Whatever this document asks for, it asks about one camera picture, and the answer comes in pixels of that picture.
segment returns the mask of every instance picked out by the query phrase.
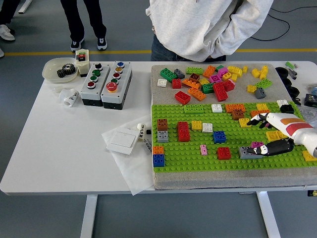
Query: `white table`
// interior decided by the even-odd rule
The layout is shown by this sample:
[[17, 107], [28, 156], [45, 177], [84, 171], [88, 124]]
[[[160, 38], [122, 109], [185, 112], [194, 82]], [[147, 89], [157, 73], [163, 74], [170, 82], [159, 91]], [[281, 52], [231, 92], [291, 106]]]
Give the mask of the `white table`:
[[[262, 63], [270, 63], [275, 67], [285, 66], [284, 61]], [[297, 79], [291, 81], [300, 90], [299, 98], [304, 103], [305, 95], [313, 85], [312, 75], [316, 75], [317, 65], [309, 61], [292, 63], [296, 63], [299, 68], [296, 69]], [[150, 113], [150, 77], [154, 64], [178, 62], [132, 62], [133, 77], [121, 111], [84, 106], [80, 98], [72, 108], [62, 105], [53, 89], [61, 86], [80, 91], [84, 78], [77, 77], [61, 85], [44, 81], [2, 178], [0, 189], [8, 195], [87, 194], [81, 237], [90, 237], [98, 194], [129, 193], [111, 153], [106, 150], [101, 134]], [[152, 187], [143, 193], [255, 191], [268, 234], [273, 237], [279, 236], [279, 232], [266, 191], [305, 189], [317, 189], [317, 185], [167, 191], [155, 191]]]

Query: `gray floor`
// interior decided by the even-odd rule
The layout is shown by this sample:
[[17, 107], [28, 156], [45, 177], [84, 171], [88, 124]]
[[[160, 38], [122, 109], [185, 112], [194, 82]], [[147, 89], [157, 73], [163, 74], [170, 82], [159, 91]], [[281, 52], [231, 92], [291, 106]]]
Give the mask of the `gray floor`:
[[[151, 49], [151, 22], [145, 15], [148, 1], [100, 2], [108, 29], [107, 52], [112, 54], [91, 54], [90, 59], [148, 61], [150, 54], [120, 52]], [[78, 1], [78, 5], [86, 29], [83, 47], [95, 51], [97, 39], [83, 2]], [[317, 5], [315, 0], [275, 0], [273, 8], [287, 11], [313, 5]], [[290, 31], [270, 42], [248, 39], [240, 50], [316, 49], [316, 11], [317, 8], [291, 13], [271, 11], [273, 16], [290, 23]], [[43, 82], [44, 64], [56, 57], [68, 57], [70, 45], [66, 18], [58, 0], [33, 0], [25, 14], [15, 15], [10, 27], [16, 31], [16, 41], [0, 41], [0, 48], [7, 53], [0, 59], [0, 179]], [[275, 38], [286, 29], [285, 23], [268, 17], [255, 36]], [[23, 52], [51, 53], [10, 56]], [[317, 63], [316, 52], [234, 53], [227, 60], [309, 60]], [[307, 197], [305, 191], [270, 192], [269, 197], [283, 238], [315, 237], [317, 198]], [[85, 196], [15, 197], [0, 192], [0, 238], [77, 238], [85, 201]], [[143, 194], [99, 196], [94, 237], [106, 236], [254, 238], [267, 237], [267, 233], [255, 194]]]

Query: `jeans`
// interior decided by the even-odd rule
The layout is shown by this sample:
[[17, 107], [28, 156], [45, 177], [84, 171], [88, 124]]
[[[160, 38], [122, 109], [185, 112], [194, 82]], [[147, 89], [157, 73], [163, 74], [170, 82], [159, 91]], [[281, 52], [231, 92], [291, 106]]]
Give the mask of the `jeans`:
[[[152, 54], [151, 61], [191, 61], [190, 59], [185, 59], [182, 56], [165, 48], [158, 40], [157, 36], [154, 34], [152, 43]], [[207, 58], [204, 62], [217, 62], [226, 61], [226, 56], [220, 56], [218, 58]]]

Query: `white sneaker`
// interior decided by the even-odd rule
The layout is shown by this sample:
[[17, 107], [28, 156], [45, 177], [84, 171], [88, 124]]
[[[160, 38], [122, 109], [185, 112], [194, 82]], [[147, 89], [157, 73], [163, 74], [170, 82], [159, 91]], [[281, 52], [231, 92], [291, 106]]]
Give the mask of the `white sneaker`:
[[14, 41], [14, 36], [10, 33], [10, 29], [6, 25], [0, 25], [0, 37], [6, 41]]
[[4, 52], [0, 48], [0, 58], [2, 58], [3, 56], [4, 56]]

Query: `sneaker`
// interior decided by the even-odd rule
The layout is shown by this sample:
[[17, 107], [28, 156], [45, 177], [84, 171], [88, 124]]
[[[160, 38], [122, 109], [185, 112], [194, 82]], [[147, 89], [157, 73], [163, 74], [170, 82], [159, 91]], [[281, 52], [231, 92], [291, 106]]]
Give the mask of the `sneaker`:
[[10, 29], [6, 25], [0, 25], [0, 37], [6, 41], [14, 41], [14, 36], [10, 33]]
[[0, 49], [0, 58], [4, 56], [4, 52]]
[[81, 43], [83, 43], [84, 38], [81, 41], [73, 41], [70, 45], [70, 50], [75, 52], [81, 49]]
[[98, 38], [97, 47], [98, 47], [98, 50], [100, 50], [100, 51], [104, 51], [105, 49], [107, 49], [106, 39], [105, 38]]

